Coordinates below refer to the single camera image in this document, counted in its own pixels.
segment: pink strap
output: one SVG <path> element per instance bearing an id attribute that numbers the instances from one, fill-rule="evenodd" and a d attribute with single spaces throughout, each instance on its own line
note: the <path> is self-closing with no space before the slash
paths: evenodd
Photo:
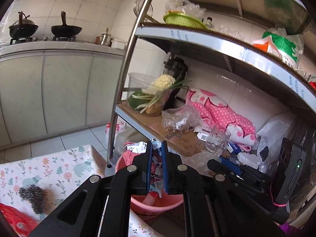
<path id="1" fill-rule="evenodd" d="M 270 185 L 270 195 L 271 195 L 271 200 L 272 200 L 273 205 L 275 205 L 275 206 L 277 206 L 277 207 L 285 207 L 286 204 L 276 204 L 276 203 L 274 203 L 274 201 L 273 201 L 273 196 L 272 196 L 272 192 L 271 192 L 271 187 L 272 187 L 272 183 L 271 183 L 271 185 Z"/>

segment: pot lid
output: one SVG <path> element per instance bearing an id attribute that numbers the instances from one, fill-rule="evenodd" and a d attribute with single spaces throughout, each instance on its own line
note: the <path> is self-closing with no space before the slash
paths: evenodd
<path id="1" fill-rule="evenodd" d="M 19 11 L 19 19 L 16 22 L 14 22 L 11 26 L 19 25 L 20 19 L 22 19 L 22 24 L 35 25 L 34 21 L 28 19 L 29 16 L 30 15 L 26 16 L 22 11 Z"/>

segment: cabinet door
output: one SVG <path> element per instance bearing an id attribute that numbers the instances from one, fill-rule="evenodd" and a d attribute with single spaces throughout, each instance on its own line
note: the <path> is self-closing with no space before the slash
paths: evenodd
<path id="1" fill-rule="evenodd" d="M 44 112 L 49 134 L 86 124 L 86 100 L 92 53 L 45 55 Z"/>
<path id="2" fill-rule="evenodd" d="M 116 55 L 93 57 L 88 88 L 87 125 L 110 120 L 122 60 L 122 56 Z"/>
<path id="3" fill-rule="evenodd" d="M 0 103 L 0 146 L 4 146 L 10 144 L 11 140 L 9 138 L 7 128 L 4 123 L 4 119 L 2 116 L 1 103 Z"/>
<path id="4" fill-rule="evenodd" d="M 0 95 L 12 143 L 47 134 L 41 92 L 43 56 L 1 61 Z"/>

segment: white container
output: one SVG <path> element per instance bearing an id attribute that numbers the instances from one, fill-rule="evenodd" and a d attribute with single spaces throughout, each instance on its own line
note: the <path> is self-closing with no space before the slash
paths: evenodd
<path id="1" fill-rule="evenodd" d="M 112 48 L 117 48 L 117 49 L 121 49 L 124 50 L 125 46 L 126 46 L 127 42 L 120 40 L 120 39 L 113 39 L 112 40 Z"/>

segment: wok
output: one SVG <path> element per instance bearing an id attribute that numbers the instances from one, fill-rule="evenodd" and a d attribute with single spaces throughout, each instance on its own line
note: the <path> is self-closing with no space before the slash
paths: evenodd
<path id="1" fill-rule="evenodd" d="M 28 20 L 27 17 L 23 19 L 24 13 L 22 11 L 19 11 L 19 20 L 16 21 L 12 26 L 9 27 L 10 29 L 10 36 L 13 39 L 19 39 L 19 38 L 25 38 L 32 36 L 36 30 L 38 29 L 38 26 L 34 24 L 31 20 Z"/>
<path id="2" fill-rule="evenodd" d="M 62 26 L 52 26 L 52 33 L 56 37 L 74 37 L 80 33 L 82 27 L 68 26 L 66 24 L 66 12 L 61 12 Z"/>

